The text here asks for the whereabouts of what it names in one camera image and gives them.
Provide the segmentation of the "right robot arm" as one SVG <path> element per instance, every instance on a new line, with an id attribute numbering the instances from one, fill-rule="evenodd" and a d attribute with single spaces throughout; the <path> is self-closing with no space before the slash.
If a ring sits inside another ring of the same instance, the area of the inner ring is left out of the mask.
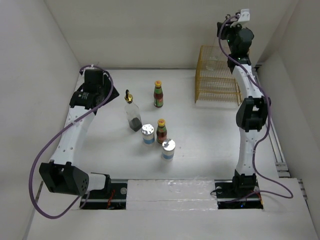
<path id="1" fill-rule="evenodd" d="M 258 88 L 252 73 L 249 48 L 254 39 L 253 32 L 235 22 L 218 22 L 217 38 L 227 41 L 230 50 L 226 54 L 227 66 L 243 98 L 235 117 L 240 132 L 240 148 L 230 188 L 236 198 L 240 198 L 252 193 L 257 183 L 253 156 L 259 132 L 267 121 L 268 99 Z"/>

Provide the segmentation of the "red sauce bottle yellow cap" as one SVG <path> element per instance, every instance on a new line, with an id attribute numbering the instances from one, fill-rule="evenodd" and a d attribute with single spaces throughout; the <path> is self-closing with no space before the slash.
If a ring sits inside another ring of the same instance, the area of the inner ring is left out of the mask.
<path id="1" fill-rule="evenodd" d="M 154 106 L 157 108 L 161 108 L 164 104 L 163 102 L 163 89 L 162 89 L 162 82 L 160 80 L 155 81 L 154 83 Z"/>

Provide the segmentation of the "glass oil bottle gold spout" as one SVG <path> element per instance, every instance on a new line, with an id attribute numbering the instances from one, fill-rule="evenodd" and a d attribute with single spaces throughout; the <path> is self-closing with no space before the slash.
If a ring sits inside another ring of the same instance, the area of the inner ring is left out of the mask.
<path id="1" fill-rule="evenodd" d="M 126 101 L 125 111 L 127 114 L 127 120 L 129 127 L 137 132 L 142 128 L 142 120 L 139 107 L 134 103 L 133 95 L 127 89 L 125 91 L 124 99 Z"/>

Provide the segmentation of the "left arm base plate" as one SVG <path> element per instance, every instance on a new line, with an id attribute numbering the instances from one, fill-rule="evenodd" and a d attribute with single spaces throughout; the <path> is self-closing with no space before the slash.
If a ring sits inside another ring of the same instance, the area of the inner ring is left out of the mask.
<path id="1" fill-rule="evenodd" d="M 109 179 L 101 190 L 85 194 L 79 203 L 82 210 L 125 210 L 127 205 L 128 180 Z"/>

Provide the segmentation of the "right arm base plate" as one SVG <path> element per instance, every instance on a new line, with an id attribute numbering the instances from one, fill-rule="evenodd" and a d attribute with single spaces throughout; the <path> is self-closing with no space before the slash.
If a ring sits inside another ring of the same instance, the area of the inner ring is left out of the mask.
<path id="1" fill-rule="evenodd" d="M 219 210 L 263 209 L 263 201 L 256 181 L 254 187 L 235 190 L 232 180 L 215 180 L 211 195 Z"/>

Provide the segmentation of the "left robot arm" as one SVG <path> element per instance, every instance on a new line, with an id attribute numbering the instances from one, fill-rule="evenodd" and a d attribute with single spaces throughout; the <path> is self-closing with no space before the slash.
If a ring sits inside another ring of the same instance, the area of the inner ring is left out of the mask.
<path id="1" fill-rule="evenodd" d="M 81 150 L 89 126 L 97 114 L 97 106 L 104 106 L 119 96 L 109 74 L 100 69 L 81 72 L 84 82 L 73 93 L 58 146 L 48 163 L 41 163 L 39 173 L 51 193 L 83 196 L 94 191 L 100 198 L 111 194 L 110 176 L 87 173 L 79 168 Z"/>

